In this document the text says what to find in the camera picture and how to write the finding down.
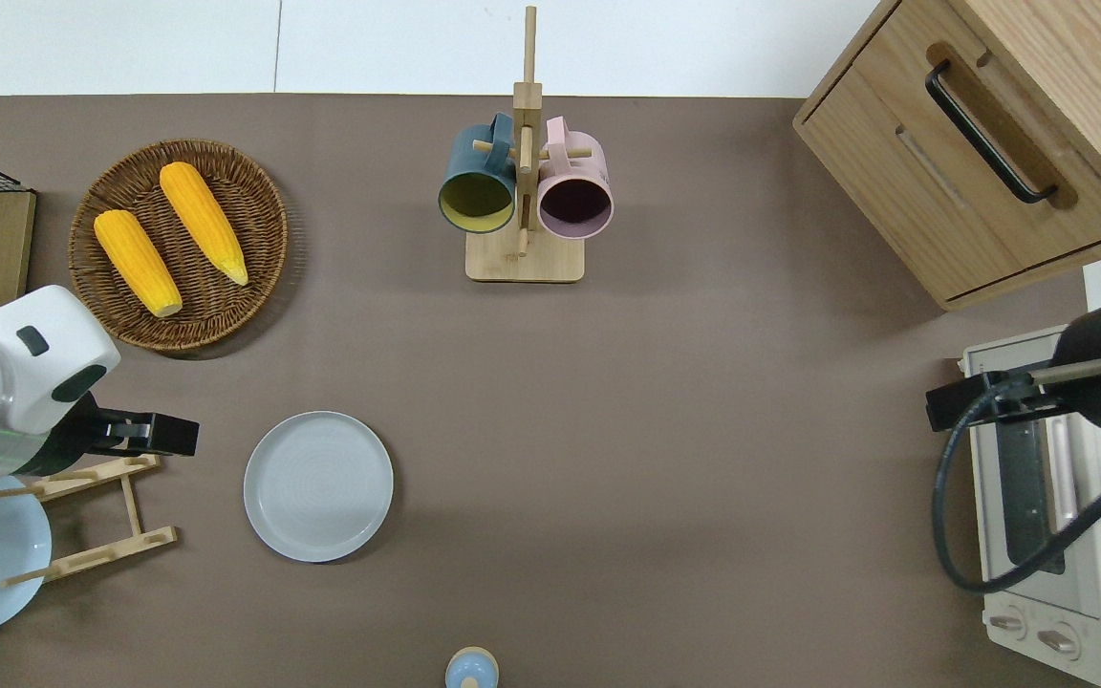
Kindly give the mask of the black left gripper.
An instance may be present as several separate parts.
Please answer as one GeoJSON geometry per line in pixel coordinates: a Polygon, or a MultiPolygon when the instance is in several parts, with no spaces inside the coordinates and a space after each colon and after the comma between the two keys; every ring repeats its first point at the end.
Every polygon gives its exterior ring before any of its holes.
{"type": "Polygon", "coordinates": [[[103,408],[92,397],[76,401],[70,409],[70,441],[78,457],[190,457],[199,438],[200,423],[159,411],[103,408]]]}

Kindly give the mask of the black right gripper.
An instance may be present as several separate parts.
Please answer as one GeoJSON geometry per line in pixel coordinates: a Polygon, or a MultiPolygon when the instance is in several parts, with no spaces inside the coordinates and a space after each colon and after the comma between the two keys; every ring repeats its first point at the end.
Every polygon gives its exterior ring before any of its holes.
{"type": "Polygon", "coordinates": [[[1043,419],[1065,413],[1061,400],[1035,383],[1031,371],[979,372],[926,393],[926,415],[931,430],[953,430],[964,411],[983,393],[998,386],[1004,390],[975,413],[971,425],[1043,419]]]}

